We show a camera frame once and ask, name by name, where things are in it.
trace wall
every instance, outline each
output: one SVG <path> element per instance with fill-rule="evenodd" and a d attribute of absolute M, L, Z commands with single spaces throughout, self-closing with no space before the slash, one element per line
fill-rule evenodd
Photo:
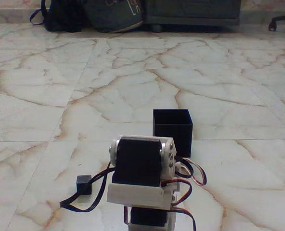
<path fill-rule="evenodd" d="M 0 0 L 0 9 L 35 9 L 41 0 Z M 285 11 L 285 0 L 242 0 L 244 10 Z"/>

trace backpack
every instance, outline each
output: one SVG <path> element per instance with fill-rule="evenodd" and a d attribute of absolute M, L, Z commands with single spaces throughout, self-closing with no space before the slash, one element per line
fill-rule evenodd
<path fill-rule="evenodd" d="M 100 32 L 117 33 L 143 24 L 140 0 L 81 0 L 86 16 Z"/>
<path fill-rule="evenodd" d="M 34 24 L 32 19 L 39 13 L 44 18 L 42 23 Z M 53 32 L 78 32 L 87 24 L 87 18 L 78 0 L 52 0 L 47 11 L 45 0 L 41 0 L 41 9 L 36 10 L 30 17 L 33 25 L 43 25 Z"/>

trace black cable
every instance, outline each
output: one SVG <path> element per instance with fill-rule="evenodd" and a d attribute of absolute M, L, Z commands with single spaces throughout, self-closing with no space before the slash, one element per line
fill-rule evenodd
<path fill-rule="evenodd" d="M 182 174 L 182 173 L 176 171 L 176 174 L 179 177 L 183 177 L 183 178 L 186 178 L 186 179 L 191 178 L 194 175 L 194 169 L 193 169 L 192 165 L 189 162 L 187 162 L 186 160 L 184 160 L 180 156 L 175 156 L 175 159 L 176 159 L 176 162 L 181 162 L 182 164 L 184 164 L 191 172 L 190 175 L 186 175 L 186 174 Z"/>
<path fill-rule="evenodd" d="M 101 200 L 101 198 L 103 196 L 103 193 L 104 193 L 104 190 L 105 190 L 105 187 L 106 187 L 108 173 L 113 172 L 115 170 L 114 167 L 112 167 L 112 168 L 109 168 L 109 167 L 110 167 L 110 163 L 108 164 L 106 170 L 104 170 L 104 171 L 100 172 L 99 174 L 95 175 L 88 183 L 85 184 L 84 187 L 81 188 L 81 190 L 76 192 L 74 195 L 72 195 L 68 199 L 63 200 L 62 202 L 60 202 L 60 207 L 68 209 L 68 210 L 71 210 L 71 211 L 74 211 L 74 212 L 81 212 L 81 213 L 88 213 L 88 212 L 94 210 L 96 208 L 96 206 L 99 204 L 99 202 L 100 202 L 100 200 Z M 102 177 L 104 177 L 104 179 L 102 181 L 102 185 L 101 185 L 100 191 L 99 191 L 96 199 L 94 200 L 94 202 L 92 203 L 92 205 L 89 208 L 87 208 L 85 210 L 82 210 L 82 209 L 76 208 L 73 205 L 71 205 L 72 202 L 74 202 L 80 195 L 83 194 L 83 192 L 86 190 L 86 188 L 89 185 L 91 185 L 92 183 L 96 182 L 97 180 L 99 180 Z"/>
<path fill-rule="evenodd" d="M 193 221 L 193 231 L 196 231 L 195 219 L 194 219 L 193 215 L 189 211 L 187 211 L 187 210 L 185 210 L 183 208 L 172 208 L 171 210 L 169 210 L 167 212 L 169 212 L 169 213 L 182 213 L 182 214 L 188 215 L 190 218 L 192 218 L 192 221 Z"/>

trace small black block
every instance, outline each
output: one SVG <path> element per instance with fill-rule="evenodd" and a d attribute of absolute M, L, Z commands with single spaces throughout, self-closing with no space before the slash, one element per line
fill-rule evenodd
<path fill-rule="evenodd" d="M 153 135 L 172 137 L 177 155 L 191 157 L 193 122 L 186 109 L 153 110 Z"/>
<path fill-rule="evenodd" d="M 77 180 L 76 180 L 77 191 L 82 189 L 85 186 L 85 184 L 87 184 L 91 179 L 92 179 L 91 175 L 77 176 Z M 92 184 L 86 188 L 86 190 L 82 193 L 82 195 L 91 195 L 91 194 L 92 194 Z"/>

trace office chair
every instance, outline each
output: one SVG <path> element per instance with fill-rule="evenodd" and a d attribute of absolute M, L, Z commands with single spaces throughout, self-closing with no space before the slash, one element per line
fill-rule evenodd
<path fill-rule="evenodd" d="M 275 17 L 272 19 L 272 21 L 269 24 L 269 31 L 276 31 L 277 29 L 277 21 L 283 21 L 285 20 L 285 16 L 279 16 L 279 17 Z"/>

